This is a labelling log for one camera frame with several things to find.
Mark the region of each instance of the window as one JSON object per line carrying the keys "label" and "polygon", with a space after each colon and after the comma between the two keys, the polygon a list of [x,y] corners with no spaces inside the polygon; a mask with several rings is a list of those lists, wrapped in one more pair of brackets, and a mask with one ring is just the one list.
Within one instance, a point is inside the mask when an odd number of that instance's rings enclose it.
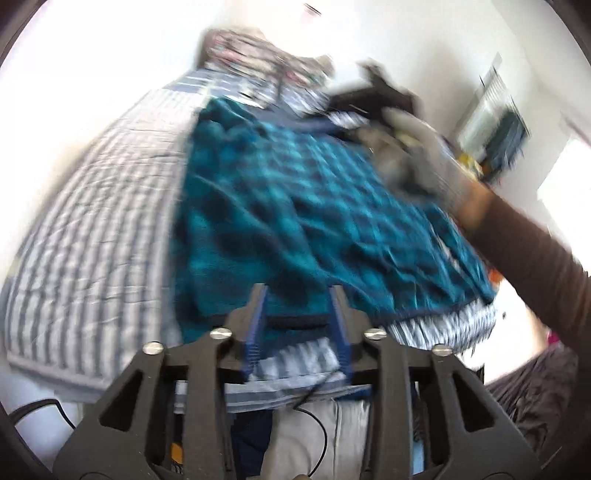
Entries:
{"label": "window", "polygon": [[538,198],[563,231],[573,255],[591,271],[591,147],[571,138],[538,189]]}

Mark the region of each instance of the person's arm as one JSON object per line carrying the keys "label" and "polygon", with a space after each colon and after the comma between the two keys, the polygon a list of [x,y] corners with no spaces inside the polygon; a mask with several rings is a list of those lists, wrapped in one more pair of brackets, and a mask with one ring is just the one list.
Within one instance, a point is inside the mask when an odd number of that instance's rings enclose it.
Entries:
{"label": "person's arm", "polygon": [[471,179],[431,126],[405,112],[382,113],[396,130],[422,145],[411,156],[415,181],[457,219],[472,245],[540,320],[591,364],[591,280],[572,254]]}
{"label": "person's arm", "polygon": [[477,181],[450,213],[540,320],[591,363],[591,278],[572,254]]}

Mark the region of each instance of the pink object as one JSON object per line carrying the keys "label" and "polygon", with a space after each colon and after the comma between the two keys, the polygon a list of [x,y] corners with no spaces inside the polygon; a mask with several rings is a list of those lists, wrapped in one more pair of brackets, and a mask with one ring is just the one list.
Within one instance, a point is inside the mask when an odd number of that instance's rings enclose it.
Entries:
{"label": "pink object", "polygon": [[548,335],[548,345],[552,345],[553,343],[558,343],[560,338],[558,338],[558,334],[556,332],[550,332]]}

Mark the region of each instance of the gray striped duvet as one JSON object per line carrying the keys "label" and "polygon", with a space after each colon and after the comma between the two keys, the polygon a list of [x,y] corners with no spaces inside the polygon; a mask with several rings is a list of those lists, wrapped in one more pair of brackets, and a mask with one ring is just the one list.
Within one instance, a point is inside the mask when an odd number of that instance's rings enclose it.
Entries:
{"label": "gray striped duvet", "polygon": [[[168,239],[187,134],[220,79],[191,72],[146,94],[86,151],[25,239],[3,290],[7,357],[68,400],[98,398],[145,342],[180,341]],[[420,348],[444,342],[463,351],[489,335],[495,313],[476,302],[390,332]],[[250,382],[228,386],[229,410],[286,404],[337,366],[327,339],[272,352]],[[358,388],[335,376],[319,394]]]}

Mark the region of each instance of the patterned pillow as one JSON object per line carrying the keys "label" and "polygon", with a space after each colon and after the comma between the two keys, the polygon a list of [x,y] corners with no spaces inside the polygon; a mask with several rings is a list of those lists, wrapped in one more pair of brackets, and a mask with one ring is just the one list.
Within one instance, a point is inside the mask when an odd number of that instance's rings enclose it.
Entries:
{"label": "patterned pillow", "polygon": [[216,30],[209,37],[205,68],[276,83],[280,59],[285,81],[293,86],[318,88],[334,75],[329,56],[297,57],[277,48],[258,30]]}

